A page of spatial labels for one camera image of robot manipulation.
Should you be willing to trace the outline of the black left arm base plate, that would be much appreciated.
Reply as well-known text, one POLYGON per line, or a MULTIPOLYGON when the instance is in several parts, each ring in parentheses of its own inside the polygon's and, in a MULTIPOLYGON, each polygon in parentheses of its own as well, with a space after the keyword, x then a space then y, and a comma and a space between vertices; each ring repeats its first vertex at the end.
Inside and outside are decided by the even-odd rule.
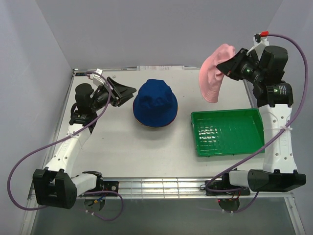
POLYGON ((80 193, 78 196, 115 196, 114 192, 118 192, 119 190, 119 182, 118 181, 103 181, 100 180, 96 183, 96 187, 87 192, 80 193))

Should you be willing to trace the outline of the pink bucket hat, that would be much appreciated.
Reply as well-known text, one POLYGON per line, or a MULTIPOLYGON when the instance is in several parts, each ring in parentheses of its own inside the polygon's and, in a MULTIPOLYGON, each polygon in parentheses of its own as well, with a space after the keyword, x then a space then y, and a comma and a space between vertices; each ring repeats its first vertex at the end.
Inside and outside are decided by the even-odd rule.
POLYGON ((203 62, 199 72, 199 86, 207 102, 218 102, 224 74, 217 69, 217 65, 231 59, 234 55, 234 46, 222 44, 203 62))

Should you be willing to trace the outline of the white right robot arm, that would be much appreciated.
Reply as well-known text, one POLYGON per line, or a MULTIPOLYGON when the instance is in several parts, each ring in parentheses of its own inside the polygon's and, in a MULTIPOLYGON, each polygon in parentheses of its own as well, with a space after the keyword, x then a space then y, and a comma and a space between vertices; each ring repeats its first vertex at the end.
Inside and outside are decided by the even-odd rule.
POLYGON ((217 69, 233 80, 253 85, 253 95, 264 130, 262 169, 232 170, 221 181, 221 189, 233 194, 239 187, 254 192, 288 192, 305 185, 306 175, 298 172, 291 145, 292 87, 282 78, 288 61, 286 49, 266 46, 256 50, 240 49, 217 69))

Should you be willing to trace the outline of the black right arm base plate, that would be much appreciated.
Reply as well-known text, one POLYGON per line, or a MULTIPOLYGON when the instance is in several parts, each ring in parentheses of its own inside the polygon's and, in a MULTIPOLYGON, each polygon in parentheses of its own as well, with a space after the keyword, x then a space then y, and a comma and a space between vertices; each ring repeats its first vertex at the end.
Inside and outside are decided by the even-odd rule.
POLYGON ((248 196, 250 195, 250 189, 239 186, 232 186, 229 183, 221 180, 214 181, 207 184, 208 180, 204 184, 199 186, 200 191, 204 191, 207 196, 248 196))

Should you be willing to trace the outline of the yellow bucket hat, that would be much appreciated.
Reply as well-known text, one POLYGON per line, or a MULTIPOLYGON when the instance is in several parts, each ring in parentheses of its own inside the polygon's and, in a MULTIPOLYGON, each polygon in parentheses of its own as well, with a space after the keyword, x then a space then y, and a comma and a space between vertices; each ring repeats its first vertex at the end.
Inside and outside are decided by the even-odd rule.
POLYGON ((143 126, 143 127, 145 127, 145 128, 150 128, 150 129, 165 128, 165 127, 167 127, 167 126, 170 126, 170 125, 174 122, 174 120, 173 120, 172 122, 170 122, 170 123, 168 123, 168 124, 166 124, 166 125, 154 127, 154 126, 145 125, 145 124, 141 123, 141 122, 140 122, 139 120, 137 120, 137 119, 135 119, 135 120, 136 120, 136 122, 137 122, 139 125, 141 125, 141 126, 143 126))

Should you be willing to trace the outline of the dark red bucket hat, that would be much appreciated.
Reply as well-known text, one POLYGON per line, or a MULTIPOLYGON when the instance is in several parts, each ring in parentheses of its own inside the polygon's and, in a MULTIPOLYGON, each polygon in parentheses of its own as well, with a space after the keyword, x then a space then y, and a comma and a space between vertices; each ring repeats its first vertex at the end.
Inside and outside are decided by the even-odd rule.
POLYGON ((142 125, 152 128, 161 128, 172 124, 178 115, 178 105, 169 108, 143 108, 133 105, 134 118, 142 125))

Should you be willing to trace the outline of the blue bucket hat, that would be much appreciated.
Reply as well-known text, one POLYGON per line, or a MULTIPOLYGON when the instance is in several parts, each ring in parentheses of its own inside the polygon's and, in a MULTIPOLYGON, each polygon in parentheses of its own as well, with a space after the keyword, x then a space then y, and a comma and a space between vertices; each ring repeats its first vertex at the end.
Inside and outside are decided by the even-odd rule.
POLYGON ((177 98, 164 80, 148 79, 133 101, 134 118, 144 126, 165 127, 175 120, 177 113, 177 98))

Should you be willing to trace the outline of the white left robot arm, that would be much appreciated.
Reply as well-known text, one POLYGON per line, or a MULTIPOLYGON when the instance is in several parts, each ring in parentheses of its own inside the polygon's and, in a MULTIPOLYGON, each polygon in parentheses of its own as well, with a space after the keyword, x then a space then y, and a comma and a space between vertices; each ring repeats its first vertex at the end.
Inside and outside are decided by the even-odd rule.
POLYGON ((100 195, 104 184, 102 174, 96 171, 84 171, 71 178, 71 172, 83 145, 91 136, 98 118, 98 110, 108 105, 119 107, 133 98, 136 88, 121 85, 107 77, 102 82, 99 77, 93 79, 97 89, 88 83, 75 88, 75 103, 70 111, 70 121, 66 140, 43 169, 35 170, 33 184, 37 203, 42 206, 70 209, 76 198, 85 192, 100 195))

